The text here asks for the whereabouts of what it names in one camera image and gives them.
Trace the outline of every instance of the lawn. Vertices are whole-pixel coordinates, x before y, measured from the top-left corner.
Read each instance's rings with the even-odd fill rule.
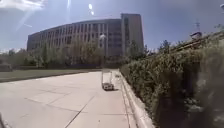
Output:
[[[9,82],[16,80],[26,80],[33,78],[42,78],[49,76],[58,76],[66,74],[76,74],[96,71],[95,69],[80,70],[14,70],[12,72],[0,72],[0,82]]]

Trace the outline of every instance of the lamp post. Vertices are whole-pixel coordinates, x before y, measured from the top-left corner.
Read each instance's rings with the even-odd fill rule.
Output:
[[[102,46],[101,44],[101,41],[103,42],[103,47],[104,47],[104,52],[103,52],[103,55],[102,55],[102,58],[101,58],[101,85],[103,86],[103,66],[104,66],[104,56],[106,55],[106,36],[104,34],[100,35],[99,37],[99,41],[100,41],[100,45]]]

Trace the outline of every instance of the sky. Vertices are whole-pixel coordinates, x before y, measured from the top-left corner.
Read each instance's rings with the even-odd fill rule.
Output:
[[[141,14],[144,43],[189,40],[200,23],[204,34],[224,24],[223,0],[0,0],[0,50],[26,48],[28,35],[66,23]]]

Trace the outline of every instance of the large building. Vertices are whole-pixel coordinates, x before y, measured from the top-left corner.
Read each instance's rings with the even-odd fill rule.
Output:
[[[27,50],[68,48],[73,43],[97,42],[104,55],[125,55],[130,42],[143,51],[143,32],[139,14],[121,14],[121,19],[91,20],[61,25],[28,36]]]

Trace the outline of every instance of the sunlight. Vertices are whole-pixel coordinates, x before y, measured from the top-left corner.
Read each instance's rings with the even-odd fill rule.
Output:
[[[94,12],[93,11],[91,11],[91,15],[94,15]]]
[[[90,10],[92,10],[92,9],[93,9],[92,4],[89,4],[89,9],[90,9]]]

